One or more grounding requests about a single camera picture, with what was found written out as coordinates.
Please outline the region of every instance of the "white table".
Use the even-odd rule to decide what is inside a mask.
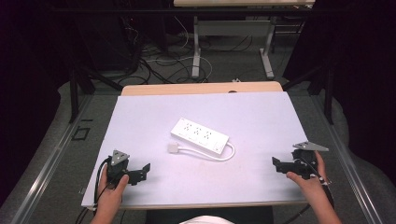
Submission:
[[[292,161],[292,145],[306,141],[286,92],[275,82],[153,85],[123,92],[115,106],[82,206],[92,207],[99,164],[114,149],[129,154],[128,170],[151,163],[146,181],[128,186],[121,208],[162,209],[305,203],[299,188],[277,173],[272,157]],[[174,92],[185,94],[167,94]],[[253,92],[242,92],[252,89]],[[219,93],[238,91],[238,93]],[[170,131],[184,117],[230,136],[228,161],[167,152]],[[223,156],[230,152],[225,148]]]
[[[313,5],[315,0],[175,0],[176,7],[273,7]],[[201,49],[200,35],[252,35],[265,36],[265,46],[260,49],[265,75],[274,79],[274,72],[268,58],[274,35],[276,17],[270,21],[199,21],[194,17],[194,59],[192,77],[199,76]]]

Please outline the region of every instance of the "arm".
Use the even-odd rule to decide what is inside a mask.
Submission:
[[[317,151],[315,151],[315,154],[318,160],[318,172],[327,182],[324,161]],[[286,177],[294,181],[301,188],[303,195],[309,204],[311,204],[320,224],[341,223],[341,220],[332,209],[332,205],[327,199],[326,193],[317,177],[304,180],[293,172],[288,172]]]
[[[117,214],[119,210],[122,193],[128,184],[128,180],[129,180],[129,176],[124,175],[115,189],[106,189],[107,165],[105,165],[105,168],[103,168],[103,172],[99,181],[98,207],[97,207],[96,215],[93,218],[91,224],[111,223],[114,216]]]

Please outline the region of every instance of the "white power strip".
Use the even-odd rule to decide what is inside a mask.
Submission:
[[[229,139],[225,134],[183,118],[178,121],[171,134],[217,154],[221,154]]]

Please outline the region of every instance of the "metal bracket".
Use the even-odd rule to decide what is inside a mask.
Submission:
[[[117,151],[116,149],[114,149],[113,151],[113,156],[111,158],[111,165],[117,165],[122,161],[125,161],[129,158],[129,155],[120,151]]]
[[[293,147],[297,147],[302,150],[329,151],[329,149],[327,147],[323,147],[323,146],[320,146],[320,145],[317,145],[315,143],[311,143],[308,141],[294,144]]]

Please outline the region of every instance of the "table leg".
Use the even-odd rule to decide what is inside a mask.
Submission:
[[[199,48],[199,30],[198,18],[194,17],[194,59],[192,62],[192,78],[199,77],[199,63],[200,63],[201,49]]]
[[[268,35],[265,40],[264,49],[260,49],[260,55],[262,56],[262,64],[264,65],[265,75],[268,79],[274,79],[274,72],[271,67],[270,59],[268,58],[268,52],[271,48],[272,38],[274,36],[274,30],[276,26],[276,17],[271,18],[271,23],[268,26]]]

